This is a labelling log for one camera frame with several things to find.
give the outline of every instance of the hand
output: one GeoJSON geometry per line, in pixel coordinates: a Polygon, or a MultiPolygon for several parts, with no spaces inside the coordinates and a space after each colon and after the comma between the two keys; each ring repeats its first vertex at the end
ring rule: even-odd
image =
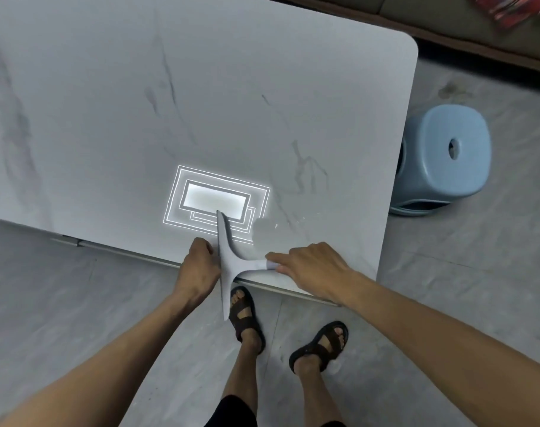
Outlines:
{"type": "Polygon", "coordinates": [[[290,249],[289,254],[270,252],[266,259],[280,264],[276,271],[291,277],[299,288],[343,304],[342,295],[354,271],[328,243],[290,249]]]}
{"type": "Polygon", "coordinates": [[[212,246],[204,238],[195,238],[179,270],[173,294],[186,297],[197,307],[212,292],[220,276],[212,246]]]}

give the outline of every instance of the white marble table top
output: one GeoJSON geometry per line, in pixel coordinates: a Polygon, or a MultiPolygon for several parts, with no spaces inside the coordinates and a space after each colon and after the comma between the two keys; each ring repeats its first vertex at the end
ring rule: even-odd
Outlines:
{"type": "Polygon", "coordinates": [[[246,258],[323,240],[375,278],[416,58],[267,0],[0,0],[0,219],[181,262],[211,180],[246,258]]]}

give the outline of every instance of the light blue plastic stool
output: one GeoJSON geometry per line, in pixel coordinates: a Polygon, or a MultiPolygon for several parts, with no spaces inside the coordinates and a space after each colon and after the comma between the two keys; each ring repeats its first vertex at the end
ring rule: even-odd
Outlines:
{"type": "Polygon", "coordinates": [[[479,192],[491,167],[491,138],[479,112],[440,105],[404,128],[391,213],[424,216],[479,192]]]}

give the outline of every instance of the leg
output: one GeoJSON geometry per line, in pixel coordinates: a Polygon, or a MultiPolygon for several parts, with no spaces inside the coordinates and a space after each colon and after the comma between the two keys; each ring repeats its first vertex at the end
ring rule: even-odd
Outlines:
{"type": "MultiPolygon", "coordinates": [[[[245,295],[238,290],[231,299],[231,307],[245,295]]],[[[252,316],[250,307],[238,313],[238,318],[243,319],[252,316]]],[[[258,386],[256,385],[256,357],[261,347],[260,336],[256,330],[249,328],[244,330],[242,337],[242,346],[238,352],[237,360],[232,368],[231,375],[224,387],[223,396],[237,396],[252,410],[254,415],[258,410],[258,386]]]]}
{"type": "MultiPolygon", "coordinates": [[[[343,347],[343,331],[335,329],[343,347]]],[[[331,344],[327,337],[322,337],[319,344],[331,352],[331,344]]],[[[327,423],[337,422],[343,425],[341,413],[325,387],[319,368],[321,360],[317,355],[298,358],[294,364],[294,372],[300,378],[303,388],[303,412],[306,427],[322,427],[327,423]]]]}

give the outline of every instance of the sandal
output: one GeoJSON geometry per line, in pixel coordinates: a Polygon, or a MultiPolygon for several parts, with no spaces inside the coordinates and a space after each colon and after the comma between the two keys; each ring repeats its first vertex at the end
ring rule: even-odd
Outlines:
{"type": "Polygon", "coordinates": [[[319,371],[323,372],[331,360],[337,359],[339,354],[343,352],[345,346],[347,345],[347,339],[349,338],[349,330],[343,322],[335,321],[330,322],[325,325],[321,330],[318,331],[314,339],[307,344],[302,346],[293,354],[290,355],[290,368],[294,372],[294,363],[306,355],[317,355],[321,360],[321,366],[319,366],[319,371]],[[341,328],[343,330],[344,346],[341,347],[341,342],[339,341],[340,335],[335,331],[336,328],[341,328]],[[328,351],[326,347],[319,344],[321,338],[325,336],[329,340],[332,351],[328,351]]]}
{"type": "Polygon", "coordinates": [[[256,318],[254,300],[252,299],[252,295],[250,294],[250,292],[248,292],[248,289],[246,289],[244,286],[237,286],[233,288],[231,290],[231,299],[232,296],[236,294],[239,290],[241,290],[245,295],[231,306],[229,319],[232,323],[232,326],[234,326],[237,332],[237,340],[240,343],[242,343],[241,334],[244,330],[252,328],[258,333],[258,335],[260,336],[260,340],[262,341],[260,352],[258,352],[258,354],[261,354],[264,351],[264,348],[266,348],[266,339],[264,338],[262,328],[260,328],[260,324],[258,323],[258,320],[256,318]],[[248,307],[250,307],[250,310],[252,311],[252,316],[246,316],[245,318],[239,319],[238,313],[248,307]]]}

